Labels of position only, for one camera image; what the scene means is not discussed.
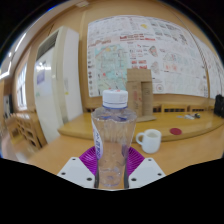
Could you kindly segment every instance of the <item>white mug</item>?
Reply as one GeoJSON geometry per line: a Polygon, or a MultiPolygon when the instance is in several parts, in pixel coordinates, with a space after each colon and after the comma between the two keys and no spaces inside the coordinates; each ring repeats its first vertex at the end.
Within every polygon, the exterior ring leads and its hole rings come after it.
{"type": "Polygon", "coordinates": [[[142,149],[146,153],[157,152],[161,143],[162,134],[155,129],[148,129],[144,133],[140,132],[136,136],[136,142],[142,146],[142,149]]]}

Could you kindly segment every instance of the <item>wooden table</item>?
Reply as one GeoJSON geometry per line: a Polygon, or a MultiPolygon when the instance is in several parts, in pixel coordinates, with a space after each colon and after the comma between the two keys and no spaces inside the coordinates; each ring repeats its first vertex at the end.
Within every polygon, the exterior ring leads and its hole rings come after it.
{"type": "MultiPolygon", "coordinates": [[[[69,158],[79,157],[93,145],[92,140],[62,135],[34,154],[28,164],[57,175],[69,158]]],[[[152,157],[163,172],[170,175],[187,166],[221,158],[224,150],[224,125],[197,137],[162,142],[154,154],[143,152],[137,143],[131,146],[145,158],[152,157]]],[[[118,189],[123,189],[123,180],[118,189]]]]}
{"type": "MultiPolygon", "coordinates": [[[[224,119],[218,117],[212,111],[200,112],[201,118],[194,120],[177,117],[178,115],[185,116],[186,114],[189,114],[189,112],[155,113],[156,120],[136,124],[133,142],[136,142],[135,138],[139,132],[144,132],[147,129],[159,130],[162,133],[162,141],[165,142],[199,136],[224,124],[224,119]],[[171,134],[169,131],[171,128],[181,129],[182,134],[171,134]]],[[[92,140],[91,114],[84,113],[80,115],[59,128],[58,131],[61,135],[92,140]]]]}

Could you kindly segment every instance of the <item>mug handle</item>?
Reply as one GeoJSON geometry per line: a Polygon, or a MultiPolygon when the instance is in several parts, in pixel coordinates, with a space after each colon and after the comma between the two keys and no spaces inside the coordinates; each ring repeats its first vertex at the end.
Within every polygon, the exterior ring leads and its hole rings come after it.
{"type": "Polygon", "coordinates": [[[136,142],[137,142],[138,144],[140,144],[140,145],[142,145],[142,142],[140,142],[138,138],[139,138],[141,135],[143,135],[143,136],[144,136],[144,135],[145,135],[145,133],[140,132],[140,133],[138,133],[138,134],[136,135],[136,142]]]}

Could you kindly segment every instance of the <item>purple mat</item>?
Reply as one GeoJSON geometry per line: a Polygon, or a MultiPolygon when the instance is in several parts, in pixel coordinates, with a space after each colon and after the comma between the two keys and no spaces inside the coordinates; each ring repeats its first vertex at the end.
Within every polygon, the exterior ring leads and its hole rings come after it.
{"type": "MultiPolygon", "coordinates": [[[[95,153],[95,146],[91,147],[85,151],[79,159],[84,163],[84,165],[92,172],[93,175],[96,175],[97,171],[97,158],[95,153]]],[[[144,160],[138,151],[130,147],[127,158],[127,175],[130,176],[132,172],[140,165],[144,160]]]]}
{"type": "Polygon", "coordinates": [[[84,165],[92,172],[93,175],[96,176],[97,171],[97,159],[95,146],[91,147],[87,151],[85,151],[79,159],[84,163],[84,165]]]}

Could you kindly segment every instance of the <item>bulletin board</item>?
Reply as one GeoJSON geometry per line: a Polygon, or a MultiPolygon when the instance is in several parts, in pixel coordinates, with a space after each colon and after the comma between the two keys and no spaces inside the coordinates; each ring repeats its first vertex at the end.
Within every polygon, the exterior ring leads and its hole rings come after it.
{"type": "Polygon", "coordinates": [[[202,51],[204,60],[207,65],[210,84],[210,98],[215,99],[216,95],[224,95],[224,69],[220,60],[206,46],[204,42],[194,36],[202,51]]]}
{"type": "Polygon", "coordinates": [[[125,90],[127,69],[151,69],[154,94],[208,97],[200,51],[190,33],[172,22],[143,16],[113,16],[88,24],[90,97],[125,90]]]}

